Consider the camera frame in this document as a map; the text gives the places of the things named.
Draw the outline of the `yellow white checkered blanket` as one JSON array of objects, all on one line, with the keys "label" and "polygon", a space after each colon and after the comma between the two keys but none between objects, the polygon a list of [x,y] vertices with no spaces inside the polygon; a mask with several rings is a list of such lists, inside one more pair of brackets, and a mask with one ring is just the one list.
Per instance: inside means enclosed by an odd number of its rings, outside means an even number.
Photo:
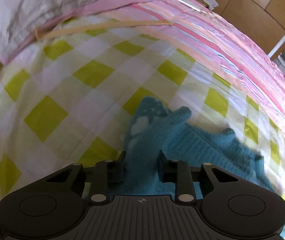
[{"label": "yellow white checkered blanket", "polygon": [[[87,38],[85,31],[35,42],[0,72],[0,200],[73,162],[91,165],[123,149],[134,113],[76,75],[89,63],[77,50]],[[285,148],[273,160],[248,146],[263,155],[267,177],[285,199]]]}]

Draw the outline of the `pink striped bed sheet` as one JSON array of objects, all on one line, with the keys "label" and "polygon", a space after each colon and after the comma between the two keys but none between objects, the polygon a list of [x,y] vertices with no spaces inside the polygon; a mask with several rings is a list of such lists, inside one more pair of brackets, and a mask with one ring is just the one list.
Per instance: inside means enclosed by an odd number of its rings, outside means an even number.
[{"label": "pink striped bed sheet", "polygon": [[98,0],[81,12],[89,58],[77,77],[133,114],[145,96],[230,125],[273,160],[285,148],[285,74],[249,37],[195,0]]}]

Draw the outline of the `teal knitted sweater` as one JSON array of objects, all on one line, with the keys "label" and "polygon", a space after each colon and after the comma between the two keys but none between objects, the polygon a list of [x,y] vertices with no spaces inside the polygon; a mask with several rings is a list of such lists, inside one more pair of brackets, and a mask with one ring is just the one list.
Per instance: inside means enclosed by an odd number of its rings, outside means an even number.
[{"label": "teal knitted sweater", "polygon": [[[285,201],[264,172],[262,155],[242,144],[231,128],[211,133],[187,123],[191,111],[171,111],[155,98],[138,106],[125,136],[126,173],[111,196],[144,196],[126,209],[127,238],[283,239]],[[189,164],[192,203],[174,201],[175,185],[162,183],[157,160]]]}]

